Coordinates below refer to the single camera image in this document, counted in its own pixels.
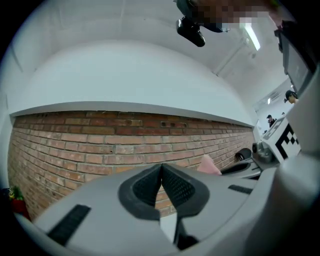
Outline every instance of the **ceiling light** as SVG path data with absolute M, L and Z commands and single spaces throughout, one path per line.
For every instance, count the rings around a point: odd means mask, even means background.
M 254 30 L 251 27 L 251 23 L 246 23 L 244 28 L 245 28 L 245 31 L 248 33 L 249 37 L 251 38 L 251 41 L 252 41 L 255 49 L 258 51 L 260 49 L 260 43 L 258 41 L 258 38 L 257 38 Z

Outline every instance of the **pink object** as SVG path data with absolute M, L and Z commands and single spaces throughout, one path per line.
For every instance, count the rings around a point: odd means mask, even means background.
M 222 175 L 221 171 L 215 166 L 213 159 L 207 154 L 203 155 L 197 170 L 207 174 Z

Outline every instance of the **white ceiling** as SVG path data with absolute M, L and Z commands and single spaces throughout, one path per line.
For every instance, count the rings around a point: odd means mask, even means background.
M 268 82 L 275 62 L 282 66 L 274 36 L 276 27 L 268 16 L 252 20 L 259 51 L 251 43 L 243 43 L 247 36 L 236 24 L 230 25 L 227 33 L 202 27 L 206 44 L 198 48 L 178 35 L 176 21 L 182 16 L 173 0 L 48 0 L 33 15 L 37 23 L 33 41 L 41 44 L 44 57 L 34 67 L 28 62 L 26 68 L 34 71 L 58 51 L 101 40 L 143 41 L 180 52 L 208 67 L 239 92 L 265 74 Z M 272 80 L 269 91 L 282 82 Z

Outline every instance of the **black rubber strip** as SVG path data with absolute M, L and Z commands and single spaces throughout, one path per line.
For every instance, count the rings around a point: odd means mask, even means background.
M 248 195 L 250 195 L 252 190 L 253 190 L 252 188 L 247 188 L 247 187 L 238 186 L 238 185 L 230 185 L 228 187 L 228 189 L 231 189 L 231 190 L 234 190 L 234 191 L 238 191 L 240 193 L 244 193 L 244 194 L 248 194 Z
M 88 206 L 77 204 L 48 233 L 48 237 L 58 244 L 65 246 L 90 210 L 91 208 Z

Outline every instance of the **brick wall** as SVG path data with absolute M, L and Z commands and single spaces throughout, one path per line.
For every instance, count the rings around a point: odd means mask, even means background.
M 10 139 L 9 183 L 20 187 L 34 219 L 100 176 L 159 162 L 196 169 L 203 154 L 221 169 L 253 141 L 249 127 L 170 115 L 73 111 L 19 116 Z M 156 208 L 162 216 L 174 212 L 162 188 Z

